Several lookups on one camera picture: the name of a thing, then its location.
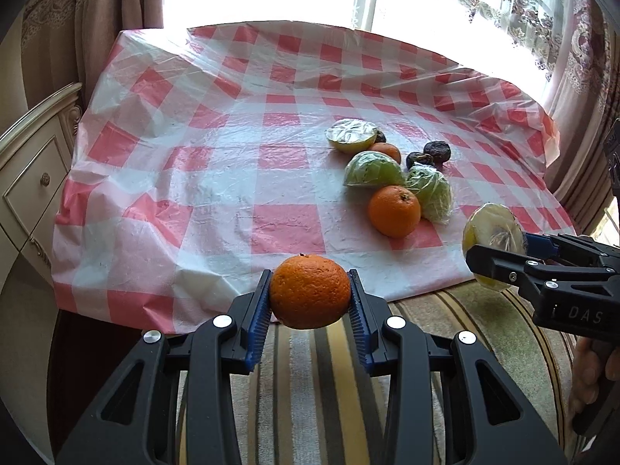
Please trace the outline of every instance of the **plastic-wrapped fruit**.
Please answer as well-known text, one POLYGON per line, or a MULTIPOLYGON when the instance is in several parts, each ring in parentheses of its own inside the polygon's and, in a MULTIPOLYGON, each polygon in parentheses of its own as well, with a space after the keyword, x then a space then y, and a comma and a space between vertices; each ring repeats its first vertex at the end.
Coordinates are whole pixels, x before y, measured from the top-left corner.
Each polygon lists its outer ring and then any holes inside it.
POLYGON ((374 139, 375 143, 386 143, 386 136, 385 134, 383 134, 383 131, 380 129, 377 129, 377 138, 374 139))
POLYGON ((336 150, 355 154, 367 150, 377 137, 377 125, 359 119, 341 119, 325 131, 329 144, 336 150))
MULTIPOLYGON (((474 211, 463 229, 463 256, 474 245, 491 246, 499 250, 525 255, 528 242, 525 232, 512 212, 506 206, 487 203, 474 211)), ((509 287, 480 274, 474 274, 478 282, 491 290, 505 290, 509 287)))
POLYGON ((435 165, 433 162, 433 156, 422 152, 411 152, 407 156, 406 164, 408 170, 410 170, 411 166, 414 166, 415 164, 425 164, 427 166, 435 165))
POLYGON ((366 150, 353 156, 345 168, 342 181, 346 186, 383 187, 403 185, 401 166, 385 153, 366 150))
POLYGON ((427 153, 433 158, 433 163, 436 167, 440 168, 444 162, 450 160, 452 151, 450 145, 445 141, 430 141, 424 145, 424 153, 427 153))
POLYGON ((407 176, 405 187, 415 194, 422 217, 431 222, 445 224, 452 213, 452 189, 443 173, 432 166, 413 166, 407 176))

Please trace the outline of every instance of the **tangerine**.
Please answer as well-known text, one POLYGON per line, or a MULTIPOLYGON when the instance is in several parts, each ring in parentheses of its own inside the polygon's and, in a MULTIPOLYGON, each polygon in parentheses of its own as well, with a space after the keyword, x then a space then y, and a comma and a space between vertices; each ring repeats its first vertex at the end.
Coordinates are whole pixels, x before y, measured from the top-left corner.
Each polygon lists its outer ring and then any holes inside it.
POLYGON ((422 211, 415 194, 399 185, 377 190, 368 203, 370 223, 380 233, 401 238, 420 222, 422 211))
POLYGON ((274 271, 269 285, 272 311, 291 329, 318 329, 337 322, 349 306, 345 270, 320 255, 295 255, 274 271))
POLYGON ((375 143, 374 145, 371 145, 368 150, 385 153, 385 155, 389 155, 398 164, 401 163, 401 151, 390 143, 375 143))

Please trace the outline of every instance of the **silver screw head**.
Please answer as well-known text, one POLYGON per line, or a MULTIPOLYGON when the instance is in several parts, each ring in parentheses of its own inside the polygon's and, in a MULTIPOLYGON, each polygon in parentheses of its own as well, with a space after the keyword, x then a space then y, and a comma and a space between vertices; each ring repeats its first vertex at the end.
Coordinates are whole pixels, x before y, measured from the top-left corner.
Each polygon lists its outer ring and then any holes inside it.
POLYGON ((387 319, 387 325, 391 329, 402 329, 406 324, 407 322, 399 316, 390 316, 387 319))
POLYGON ((473 332, 462 331, 462 332, 459 332, 459 335, 457 337, 459 338, 459 341, 463 344, 474 344, 475 343, 475 334, 473 332))
POLYGON ((218 329, 224 329, 233 322, 233 319, 228 315, 218 315, 213 319, 213 325, 218 329))
POLYGON ((148 331, 142 336, 142 339, 145 340, 145 343, 153 344, 161 339, 161 332, 159 331, 148 331))

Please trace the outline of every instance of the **red and white checkered tablecloth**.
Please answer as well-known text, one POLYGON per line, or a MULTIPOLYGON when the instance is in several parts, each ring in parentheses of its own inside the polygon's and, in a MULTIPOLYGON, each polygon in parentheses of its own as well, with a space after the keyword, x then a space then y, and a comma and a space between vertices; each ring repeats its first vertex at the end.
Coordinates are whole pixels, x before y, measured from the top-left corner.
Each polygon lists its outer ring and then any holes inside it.
POLYGON ((551 120, 508 82, 370 33, 301 22, 125 31, 77 133, 53 240, 58 306, 166 333, 226 311, 264 268, 321 253, 397 300, 471 278, 469 214, 508 206, 530 232, 571 233, 545 188, 551 120), (379 124, 403 156, 448 141, 448 225, 402 240, 342 186, 327 127, 379 124))

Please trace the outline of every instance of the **halved lemon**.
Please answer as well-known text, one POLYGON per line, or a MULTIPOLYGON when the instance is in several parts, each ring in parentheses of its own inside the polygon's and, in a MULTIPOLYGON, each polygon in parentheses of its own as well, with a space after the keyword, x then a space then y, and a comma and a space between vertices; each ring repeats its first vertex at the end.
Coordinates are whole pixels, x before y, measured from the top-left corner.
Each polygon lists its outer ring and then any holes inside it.
POLYGON ((378 129, 372 122, 342 119, 327 129, 325 136, 336 150, 354 155, 368 150, 377 138, 378 129))
MULTIPOLYGON (((471 214, 463 229, 463 256, 474 245, 491 246, 499 250, 525 255, 528 249, 525 232, 506 206, 487 203, 471 214)), ((474 273, 475 279, 491 290, 505 290, 510 285, 474 273)))

